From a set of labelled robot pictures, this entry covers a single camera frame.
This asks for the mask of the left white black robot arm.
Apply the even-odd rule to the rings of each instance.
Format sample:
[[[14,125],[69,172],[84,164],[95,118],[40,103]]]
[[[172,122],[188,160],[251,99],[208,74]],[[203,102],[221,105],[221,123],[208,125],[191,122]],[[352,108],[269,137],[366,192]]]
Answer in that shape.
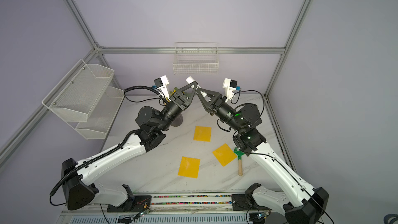
[[[117,166],[159,146],[166,137],[165,131],[192,104],[197,87],[198,83],[193,81],[178,89],[161,111],[151,106],[142,107],[135,119],[139,128],[128,132],[115,146],[80,161],[72,158],[65,160],[62,163],[61,178],[52,188],[49,197],[52,198],[62,189],[64,204],[70,211],[89,204],[120,206],[133,202],[134,196],[128,185],[124,184],[122,190],[114,190],[96,185],[95,182]]]

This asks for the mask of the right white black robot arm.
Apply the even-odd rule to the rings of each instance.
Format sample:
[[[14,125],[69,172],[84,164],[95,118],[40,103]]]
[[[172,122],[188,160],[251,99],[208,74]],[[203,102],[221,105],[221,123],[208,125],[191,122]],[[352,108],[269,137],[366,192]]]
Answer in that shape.
[[[198,87],[196,93],[210,115],[234,130],[233,142],[238,150],[264,169],[282,190],[275,192],[255,183],[246,190],[250,204],[284,215],[289,224],[317,224],[326,214],[329,194],[302,179],[274,152],[257,129],[262,122],[257,105],[245,103],[233,108],[218,92]]]

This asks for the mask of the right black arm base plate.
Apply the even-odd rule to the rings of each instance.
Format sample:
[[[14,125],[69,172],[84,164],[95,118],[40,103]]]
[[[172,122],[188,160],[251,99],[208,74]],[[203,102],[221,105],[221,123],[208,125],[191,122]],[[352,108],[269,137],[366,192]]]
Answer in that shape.
[[[232,202],[233,211],[247,211],[247,210],[269,211],[270,210],[270,208],[258,205],[257,203],[255,203],[252,197],[248,197],[245,194],[232,194],[231,202]]]

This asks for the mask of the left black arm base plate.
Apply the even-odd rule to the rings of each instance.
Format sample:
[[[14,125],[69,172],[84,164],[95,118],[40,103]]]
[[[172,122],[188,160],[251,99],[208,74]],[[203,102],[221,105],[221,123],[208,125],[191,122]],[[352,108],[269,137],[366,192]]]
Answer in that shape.
[[[135,196],[135,200],[127,199],[120,206],[109,205],[108,213],[138,213],[150,208],[152,196]]]

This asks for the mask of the yellow envelope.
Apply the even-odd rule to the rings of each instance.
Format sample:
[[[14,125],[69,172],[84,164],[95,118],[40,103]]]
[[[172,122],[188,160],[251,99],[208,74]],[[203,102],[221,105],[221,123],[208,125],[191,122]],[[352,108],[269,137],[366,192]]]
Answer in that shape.
[[[228,144],[223,144],[212,152],[218,162],[225,167],[227,164],[237,158],[235,152],[229,147]]]
[[[211,140],[211,128],[210,127],[202,127],[196,126],[193,136],[194,141],[200,142],[210,142]]]
[[[201,160],[197,158],[182,157],[178,176],[198,178],[200,162]]]

